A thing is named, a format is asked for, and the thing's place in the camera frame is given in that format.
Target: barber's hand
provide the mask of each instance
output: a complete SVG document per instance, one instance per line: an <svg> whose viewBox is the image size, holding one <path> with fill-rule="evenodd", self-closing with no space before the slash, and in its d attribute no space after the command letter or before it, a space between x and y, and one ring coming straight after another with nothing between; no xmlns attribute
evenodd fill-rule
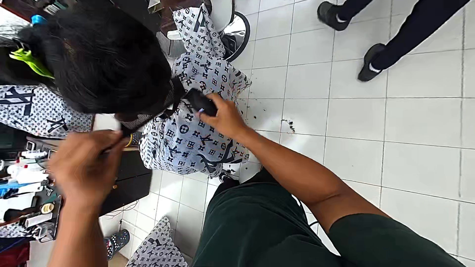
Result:
<svg viewBox="0 0 475 267"><path fill-rule="evenodd" d="M213 100L218 113L216 117L199 113L199 118L203 122L213 126L218 132L227 137L239 140L246 131L251 130L242 120L236 105L232 101L224 100L216 93L206 95Z"/></svg>
<svg viewBox="0 0 475 267"><path fill-rule="evenodd" d="M70 133L49 162L56 184L66 203L78 208L98 209L114 185L122 150L127 140L121 132ZM111 151L99 159L106 148Z"/></svg>

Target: white tile floor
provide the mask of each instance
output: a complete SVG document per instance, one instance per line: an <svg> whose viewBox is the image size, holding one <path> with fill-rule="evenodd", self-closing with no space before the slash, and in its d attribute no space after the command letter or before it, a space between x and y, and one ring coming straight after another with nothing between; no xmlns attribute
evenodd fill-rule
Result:
<svg viewBox="0 0 475 267"><path fill-rule="evenodd" d="M316 18L321 1L236 0L252 25L251 41L233 62L254 82L240 95L247 124L323 163L390 216L475 266L475 2L390 70L360 83L367 49L394 36L416 0L374 0L336 33ZM282 119L294 122L295 133ZM250 161L231 167L242 181L260 167L254 156ZM194 256L218 184L154 171L150 195L122 215L133 234L122 253L129 257L167 215L176 244Z"/></svg>

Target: hair clipper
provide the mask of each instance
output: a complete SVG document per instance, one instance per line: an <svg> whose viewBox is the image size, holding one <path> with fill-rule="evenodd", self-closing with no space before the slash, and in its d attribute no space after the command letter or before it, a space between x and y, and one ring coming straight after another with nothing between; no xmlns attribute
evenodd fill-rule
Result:
<svg viewBox="0 0 475 267"><path fill-rule="evenodd" d="M195 88L192 88L184 97L187 99L191 107L197 112L202 112L208 116L216 117L218 109L214 104L213 100L207 98L202 92L198 91Z"/></svg>

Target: white patterned cloth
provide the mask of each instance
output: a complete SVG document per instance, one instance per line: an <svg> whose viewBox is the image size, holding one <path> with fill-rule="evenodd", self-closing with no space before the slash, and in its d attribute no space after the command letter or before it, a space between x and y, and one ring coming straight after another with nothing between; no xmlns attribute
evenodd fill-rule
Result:
<svg viewBox="0 0 475 267"><path fill-rule="evenodd" d="M173 64L173 75L187 91L195 88L205 95L218 93L237 106L237 96L251 81L222 58L224 46L205 5L175 11L173 17L187 49ZM140 150L149 169L202 172L210 177L221 173L223 163L249 158L247 148L200 121L184 99L172 116L164 120L156 117L144 127Z"/></svg>
<svg viewBox="0 0 475 267"><path fill-rule="evenodd" d="M66 138L69 132L89 132L92 117L45 86L0 86L0 123L30 134Z"/></svg>
<svg viewBox="0 0 475 267"><path fill-rule="evenodd" d="M170 235L170 222L163 216L125 267L188 267Z"/></svg>

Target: blue hair tie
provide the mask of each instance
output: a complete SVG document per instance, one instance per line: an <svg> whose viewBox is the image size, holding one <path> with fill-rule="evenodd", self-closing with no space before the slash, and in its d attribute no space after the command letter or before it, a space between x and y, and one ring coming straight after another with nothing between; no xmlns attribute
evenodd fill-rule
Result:
<svg viewBox="0 0 475 267"><path fill-rule="evenodd" d="M47 20L41 15L34 15L31 17L31 24L33 25L46 24L46 23L47 23Z"/></svg>

